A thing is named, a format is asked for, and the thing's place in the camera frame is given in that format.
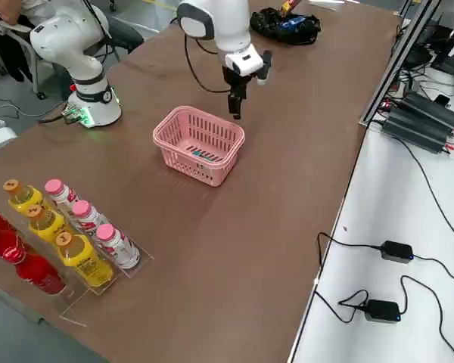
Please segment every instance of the plastic basket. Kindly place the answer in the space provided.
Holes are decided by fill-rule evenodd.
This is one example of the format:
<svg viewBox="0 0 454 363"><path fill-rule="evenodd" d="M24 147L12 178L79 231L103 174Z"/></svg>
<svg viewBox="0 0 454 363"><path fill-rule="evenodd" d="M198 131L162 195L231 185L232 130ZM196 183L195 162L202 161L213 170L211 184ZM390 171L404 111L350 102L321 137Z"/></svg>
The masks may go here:
<svg viewBox="0 0 454 363"><path fill-rule="evenodd" d="M188 106L177 107L153 131L166 165L213 187L237 162L244 140L239 125Z"/></svg>

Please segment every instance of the chair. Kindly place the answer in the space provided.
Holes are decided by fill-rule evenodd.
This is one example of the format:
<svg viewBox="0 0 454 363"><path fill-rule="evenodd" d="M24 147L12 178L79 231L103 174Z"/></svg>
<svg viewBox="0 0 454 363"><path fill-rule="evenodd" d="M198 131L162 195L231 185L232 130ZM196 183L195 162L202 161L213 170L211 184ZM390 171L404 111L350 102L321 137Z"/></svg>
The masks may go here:
<svg viewBox="0 0 454 363"><path fill-rule="evenodd" d="M49 67L51 67L51 63L47 62L46 60L41 59L41 57L36 53L33 46L30 42L27 41L29 38L28 34L33 30L28 26L24 25L10 25L9 23L0 20L0 35L2 36L10 36L12 39L16 40L17 42L22 45L23 48L26 49L26 52L30 56L30 72L32 73L32 85L33 91L37 95L39 100L45 99L45 94L39 91L39 76L37 73L37 66L39 62L43 62ZM104 42L100 41L94 44L92 47L87 48L84 51L84 54L93 57L98 51L104 46ZM120 56L118 55L116 49L113 50L114 56L116 57L117 61L120 61Z"/></svg>

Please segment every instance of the white robotic arm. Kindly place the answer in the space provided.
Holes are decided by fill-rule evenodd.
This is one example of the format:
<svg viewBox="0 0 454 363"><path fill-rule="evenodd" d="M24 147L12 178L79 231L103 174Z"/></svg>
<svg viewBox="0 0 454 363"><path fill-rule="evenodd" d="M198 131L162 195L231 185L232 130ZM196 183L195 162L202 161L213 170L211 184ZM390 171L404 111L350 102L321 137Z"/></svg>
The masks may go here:
<svg viewBox="0 0 454 363"><path fill-rule="evenodd" d="M64 117L85 127L113 123L121 115L119 102L101 62L84 55L107 34L106 17L87 0L51 0L51 5L54 17L34 28L30 41L38 55L66 68L74 81Z"/></svg>
<svg viewBox="0 0 454 363"><path fill-rule="evenodd" d="M270 51L261 57L250 41L248 0L183 0L177 17L187 36L215 40L224 79L231 86L229 110L240 119L248 82L256 77L265 84L272 62Z"/></svg>

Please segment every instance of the metal frame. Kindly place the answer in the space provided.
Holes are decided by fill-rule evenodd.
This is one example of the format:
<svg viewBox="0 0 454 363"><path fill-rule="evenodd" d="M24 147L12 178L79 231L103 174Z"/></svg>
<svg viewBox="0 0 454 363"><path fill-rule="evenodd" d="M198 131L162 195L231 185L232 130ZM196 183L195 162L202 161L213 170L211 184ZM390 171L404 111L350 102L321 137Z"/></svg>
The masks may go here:
<svg viewBox="0 0 454 363"><path fill-rule="evenodd" d="M359 123L367 126L377 112L378 105L387 94L390 85L398 74L404 60L407 58L412 46L417 38L424 31L427 22L433 17L437 7L442 0L424 0L418 7L417 13L407 27L407 30L395 48L392 57L387 65L384 76L382 77L375 93L372 95L365 112L360 118ZM400 14L407 14L412 0L406 0L400 9Z"/></svg>

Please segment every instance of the white desk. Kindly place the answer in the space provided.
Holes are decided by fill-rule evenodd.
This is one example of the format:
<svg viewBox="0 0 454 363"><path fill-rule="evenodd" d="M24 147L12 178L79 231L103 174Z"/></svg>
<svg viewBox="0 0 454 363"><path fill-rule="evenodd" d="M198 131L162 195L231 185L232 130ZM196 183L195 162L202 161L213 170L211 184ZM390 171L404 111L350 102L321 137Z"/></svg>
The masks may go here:
<svg viewBox="0 0 454 363"><path fill-rule="evenodd" d="M410 147L454 225L454 160ZM315 237L308 239L315 243ZM454 274L454 235L420 170L398 141L375 130L365 138L334 237L349 244L408 243L415 254L440 259ZM454 345L454 281L433 262L397 264L381 259L378 251L332 244L318 291L343 318L349 318L352 309L337 306L337 301L360 289L367 289L373 299L396 301L403 309L401 275L436 291L444 310L443 332ZM293 362L454 362L438 332L435 298L411 281L406 286L409 310L398 324L369 322L361 312L351 324L343 324L315 296Z"/></svg>

